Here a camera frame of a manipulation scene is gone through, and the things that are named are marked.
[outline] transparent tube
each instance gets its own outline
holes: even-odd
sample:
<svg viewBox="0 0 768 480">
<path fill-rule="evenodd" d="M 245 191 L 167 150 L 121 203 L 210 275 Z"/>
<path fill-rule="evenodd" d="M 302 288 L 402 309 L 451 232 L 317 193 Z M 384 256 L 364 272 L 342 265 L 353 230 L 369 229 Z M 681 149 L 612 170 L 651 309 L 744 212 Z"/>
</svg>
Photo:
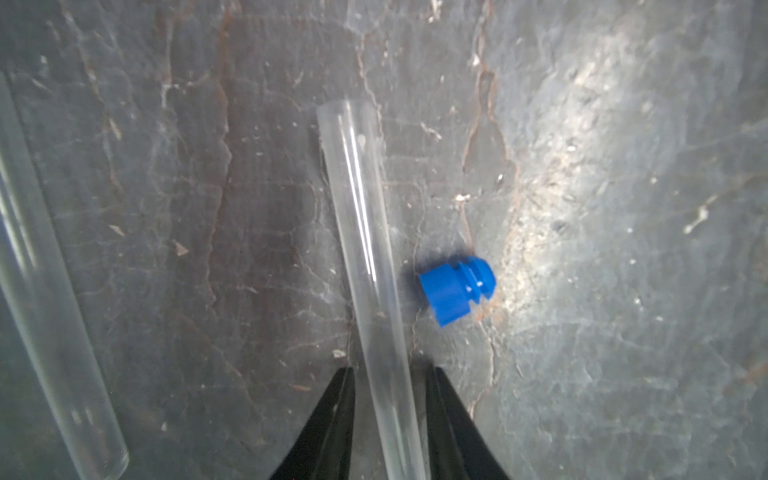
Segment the transparent tube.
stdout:
<svg viewBox="0 0 768 480">
<path fill-rule="evenodd" d="M 390 480 L 424 480 L 376 109 L 365 101 L 337 101 L 318 108 L 317 117 L 386 470 Z"/>
<path fill-rule="evenodd" d="M 0 72 L 0 286 L 82 480 L 118 478 L 128 450 Z"/>
</svg>

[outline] white debris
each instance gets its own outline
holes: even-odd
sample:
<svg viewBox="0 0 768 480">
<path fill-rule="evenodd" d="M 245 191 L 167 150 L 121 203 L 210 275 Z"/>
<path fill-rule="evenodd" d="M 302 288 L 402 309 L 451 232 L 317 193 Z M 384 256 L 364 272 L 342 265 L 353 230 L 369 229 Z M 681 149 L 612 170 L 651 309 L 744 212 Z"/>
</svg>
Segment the white debris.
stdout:
<svg viewBox="0 0 768 480">
<path fill-rule="evenodd" d="M 123 132 L 120 131 L 120 128 L 118 127 L 118 124 L 114 122 L 111 118 L 109 119 L 109 128 L 112 130 L 112 133 L 114 134 L 114 137 L 118 140 L 123 139 Z"/>
<path fill-rule="evenodd" d="M 432 135 L 434 138 L 437 138 L 438 140 L 442 140 L 442 135 L 438 133 L 438 131 L 435 130 L 434 128 L 427 127 L 424 122 L 422 122 L 422 130 Z"/>
<path fill-rule="evenodd" d="M 253 288 L 250 285 L 237 285 L 237 286 L 235 286 L 235 289 L 239 290 L 240 292 L 251 292 L 251 293 L 254 293 L 256 295 L 259 294 L 259 290 L 256 290 L 255 288 Z"/>
<path fill-rule="evenodd" d="M 717 199 L 717 195 L 713 195 L 712 197 L 707 198 L 707 201 L 704 202 L 701 207 L 699 207 L 698 210 L 698 217 L 696 217 L 696 220 L 692 221 L 688 225 L 686 225 L 683 228 L 683 233 L 688 235 L 692 231 L 694 231 L 694 228 L 697 227 L 699 223 L 704 222 L 707 218 L 710 217 L 710 210 L 709 206 Z"/>
<path fill-rule="evenodd" d="M 112 229 L 112 231 L 113 231 L 113 232 L 115 232 L 117 235 L 120 235 L 121 237 L 125 237 L 125 232 L 123 231 L 123 229 L 121 229 L 121 228 L 120 228 L 120 227 L 118 227 L 117 225 L 110 225 L 109 227 L 110 227 L 110 228 Z"/>
<path fill-rule="evenodd" d="M 302 71 L 299 73 L 299 76 L 298 76 L 298 77 L 296 77 L 296 80 L 294 80 L 294 81 L 293 81 L 293 87 L 294 87 L 294 88 L 296 88 L 296 87 L 298 87 L 298 86 L 299 86 L 299 84 L 301 83 L 301 80 L 302 80 L 302 78 L 304 78 L 304 70 L 302 70 Z"/>
<path fill-rule="evenodd" d="M 32 80 L 32 84 L 33 84 L 35 87 L 39 88 L 40 90 L 45 90 L 45 91 L 47 91 L 49 94 L 52 94 L 52 93 L 53 93 L 53 92 L 51 91 L 51 89 L 50 89 L 50 88 L 48 88 L 48 87 L 46 87 L 45 85 L 43 85 L 43 84 L 42 84 L 40 81 L 37 81 L 37 80 L 35 80 L 34 78 L 32 78 L 31 80 Z"/>
<path fill-rule="evenodd" d="M 183 257 L 184 255 L 186 255 L 187 253 L 190 252 L 190 250 L 188 248 L 186 248 L 181 243 L 178 243 L 176 240 L 174 240 L 174 245 L 176 246 L 176 256 L 177 257 Z"/>
<path fill-rule="evenodd" d="M 603 181 L 602 184 L 600 184 L 600 187 L 598 187 L 598 191 L 595 192 L 595 195 L 598 197 L 605 193 L 605 191 L 608 189 L 608 180 Z"/>
<path fill-rule="evenodd" d="M 442 0 L 430 0 L 432 4 L 432 16 L 427 19 L 427 22 L 432 23 L 435 20 L 440 19 L 440 8 L 442 8 Z"/>
</svg>

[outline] table surface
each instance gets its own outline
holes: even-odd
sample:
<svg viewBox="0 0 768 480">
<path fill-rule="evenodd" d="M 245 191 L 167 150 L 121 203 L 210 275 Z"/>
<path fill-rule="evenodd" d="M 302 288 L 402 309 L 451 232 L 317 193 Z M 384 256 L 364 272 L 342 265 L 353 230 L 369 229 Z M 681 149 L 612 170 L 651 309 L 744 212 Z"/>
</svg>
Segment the table surface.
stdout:
<svg viewBox="0 0 768 480">
<path fill-rule="evenodd" d="M 268 478 L 350 363 L 350 478 L 386 478 L 317 135 L 340 98 L 379 109 L 411 354 L 511 476 L 766 477 L 768 2 L 6 3 L 124 478 Z M 498 291 L 440 329 L 415 274 L 467 253 Z M 0 477 L 74 478 L 1 317 Z"/>
</svg>

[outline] blue cap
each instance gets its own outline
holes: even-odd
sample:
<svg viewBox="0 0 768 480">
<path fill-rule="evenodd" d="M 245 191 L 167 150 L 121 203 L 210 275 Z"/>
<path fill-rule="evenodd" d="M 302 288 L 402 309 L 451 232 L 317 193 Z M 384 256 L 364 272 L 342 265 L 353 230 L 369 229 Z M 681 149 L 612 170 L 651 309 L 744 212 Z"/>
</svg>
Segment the blue cap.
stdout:
<svg viewBox="0 0 768 480">
<path fill-rule="evenodd" d="M 419 275 L 429 305 L 435 310 L 440 326 L 446 326 L 469 313 L 469 300 L 480 303 L 480 296 L 490 299 L 496 289 L 496 277 L 485 260 L 467 258 L 456 268 L 449 263 Z"/>
</svg>

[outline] rust stain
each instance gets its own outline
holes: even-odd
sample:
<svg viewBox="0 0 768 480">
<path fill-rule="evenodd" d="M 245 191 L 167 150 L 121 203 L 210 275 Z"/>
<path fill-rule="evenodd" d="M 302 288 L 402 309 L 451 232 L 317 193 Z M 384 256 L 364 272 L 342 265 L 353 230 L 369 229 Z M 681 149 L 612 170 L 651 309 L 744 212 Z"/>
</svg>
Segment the rust stain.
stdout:
<svg viewBox="0 0 768 480">
<path fill-rule="evenodd" d="M 160 40 L 165 40 L 167 35 L 167 25 L 165 23 L 165 12 L 162 8 L 156 8 L 154 11 L 154 34 Z"/>
<path fill-rule="evenodd" d="M 723 390 L 723 395 L 729 395 L 738 385 L 758 386 L 765 375 L 768 375 L 768 361 L 757 363 L 746 372 L 743 378 L 735 379 L 729 383 Z"/>
<path fill-rule="evenodd" d="M 498 284 L 496 289 L 497 291 L 494 293 L 494 296 L 490 300 L 482 302 L 480 304 L 480 308 L 477 311 L 477 316 L 475 317 L 475 320 L 477 322 L 481 322 L 485 317 L 492 316 L 495 313 L 498 313 L 497 308 L 499 307 L 499 304 L 502 302 L 502 296 L 500 295 L 500 292 L 498 292 Z"/>
<path fill-rule="evenodd" d="M 194 0 L 188 0 L 177 10 L 175 21 L 180 23 L 185 22 L 187 17 L 195 13 L 196 8 L 196 2 Z"/>
<path fill-rule="evenodd" d="M 763 282 L 768 282 L 768 239 L 763 240 L 763 245 L 757 253 L 755 268 L 760 273 L 760 279 Z"/>
<path fill-rule="evenodd" d="M 233 20 L 234 15 L 232 15 L 232 10 L 228 5 L 224 10 L 224 18 L 221 20 L 221 28 L 219 29 L 219 68 L 217 72 L 219 82 L 229 74 L 229 62 L 227 60 L 230 56 L 230 27 Z"/>
<path fill-rule="evenodd" d="M 768 362 L 758 363 L 746 373 L 746 376 L 741 379 L 741 382 L 756 386 L 766 374 L 768 374 Z"/>
</svg>

